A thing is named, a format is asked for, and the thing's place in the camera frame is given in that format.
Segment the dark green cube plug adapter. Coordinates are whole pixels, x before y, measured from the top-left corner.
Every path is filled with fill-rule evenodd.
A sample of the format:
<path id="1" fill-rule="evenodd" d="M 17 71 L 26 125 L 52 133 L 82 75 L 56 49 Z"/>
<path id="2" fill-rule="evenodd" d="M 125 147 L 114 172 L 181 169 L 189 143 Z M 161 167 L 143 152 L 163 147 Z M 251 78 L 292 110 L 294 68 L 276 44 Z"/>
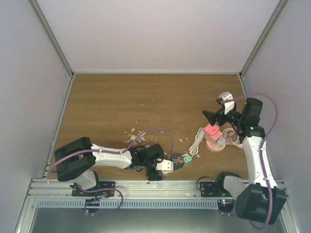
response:
<path id="1" fill-rule="evenodd" d="M 173 162 L 173 170 L 181 169 L 185 164 L 184 159 L 180 153 L 172 155 L 170 160 Z"/>

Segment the light green plug adapter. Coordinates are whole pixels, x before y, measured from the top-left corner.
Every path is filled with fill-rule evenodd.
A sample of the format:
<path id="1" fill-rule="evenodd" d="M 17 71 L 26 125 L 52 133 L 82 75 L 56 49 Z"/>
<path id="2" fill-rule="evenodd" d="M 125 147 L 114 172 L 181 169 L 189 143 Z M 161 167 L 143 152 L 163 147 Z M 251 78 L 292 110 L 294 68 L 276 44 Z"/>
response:
<path id="1" fill-rule="evenodd" d="M 185 164 L 189 164 L 192 162 L 192 157 L 190 155 L 183 155 L 182 158 Z"/>

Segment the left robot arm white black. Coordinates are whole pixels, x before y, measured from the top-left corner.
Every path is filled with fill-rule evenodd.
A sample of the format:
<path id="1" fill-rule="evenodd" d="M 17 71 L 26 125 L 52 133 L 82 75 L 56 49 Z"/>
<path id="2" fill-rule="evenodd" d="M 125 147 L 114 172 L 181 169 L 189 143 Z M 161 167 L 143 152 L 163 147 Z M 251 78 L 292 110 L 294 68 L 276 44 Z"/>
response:
<path id="1" fill-rule="evenodd" d="M 93 166 L 111 166 L 120 169 L 154 168 L 164 158 L 163 148 L 159 144 L 149 147 L 136 146 L 129 149 L 110 149 L 91 143 L 90 138 L 82 137 L 66 144 L 54 152 L 57 180 L 59 182 L 74 181 L 89 196 L 100 191 L 96 175 L 89 169 Z"/>

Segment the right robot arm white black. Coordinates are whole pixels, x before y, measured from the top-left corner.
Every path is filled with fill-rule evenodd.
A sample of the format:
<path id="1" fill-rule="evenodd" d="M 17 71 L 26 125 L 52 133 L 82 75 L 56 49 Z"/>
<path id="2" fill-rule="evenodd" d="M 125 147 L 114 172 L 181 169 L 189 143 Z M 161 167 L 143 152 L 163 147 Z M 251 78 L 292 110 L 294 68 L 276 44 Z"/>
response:
<path id="1" fill-rule="evenodd" d="M 269 135 L 259 125 L 263 103 L 253 94 L 245 95 L 241 112 L 236 110 L 235 99 L 229 92 L 223 92 L 217 102 L 221 108 L 217 112 L 203 111 L 203 115 L 214 126 L 231 124 L 240 140 L 248 167 L 248 184 L 239 175 L 221 172 L 215 182 L 219 196 L 231 196 L 235 201 L 237 217 L 263 223 L 263 228 L 273 225 L 284 206 L 287 195 L 278 188 L 270 170 L 266 153 L 266 140 Z"/>

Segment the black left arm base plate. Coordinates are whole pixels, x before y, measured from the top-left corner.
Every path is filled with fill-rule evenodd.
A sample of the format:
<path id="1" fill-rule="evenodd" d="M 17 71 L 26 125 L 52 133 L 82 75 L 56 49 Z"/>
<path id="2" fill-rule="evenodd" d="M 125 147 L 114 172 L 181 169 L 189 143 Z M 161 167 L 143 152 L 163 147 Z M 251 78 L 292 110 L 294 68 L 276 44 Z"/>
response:
<path id="1" fill-rule="evenodd" d="M 115 188 L 115 184 L 114 181 L 99 181 L 99 185 L 89 189 L 88 192 L 82 191 L 76 183 L 70 185 L 70 187 L 72 188 L 73 197 L 108 198 L 114 196 L 114 191 L 111 188 Z"/>

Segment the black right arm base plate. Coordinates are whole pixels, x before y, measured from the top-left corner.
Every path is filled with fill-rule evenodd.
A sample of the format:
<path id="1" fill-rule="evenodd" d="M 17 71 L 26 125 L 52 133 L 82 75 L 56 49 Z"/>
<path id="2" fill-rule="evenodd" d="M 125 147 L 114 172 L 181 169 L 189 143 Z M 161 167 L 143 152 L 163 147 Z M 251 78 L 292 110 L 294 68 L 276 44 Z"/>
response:
<path id="1" fill-rule="evenodd" d="M 200 191 L 201 197 L 224 197 L 225 193 L 221 191 L 220 186 L 216 180 L 210 180 L 209 177 L 204 176 L 197 180 L 196 187 Z"/>

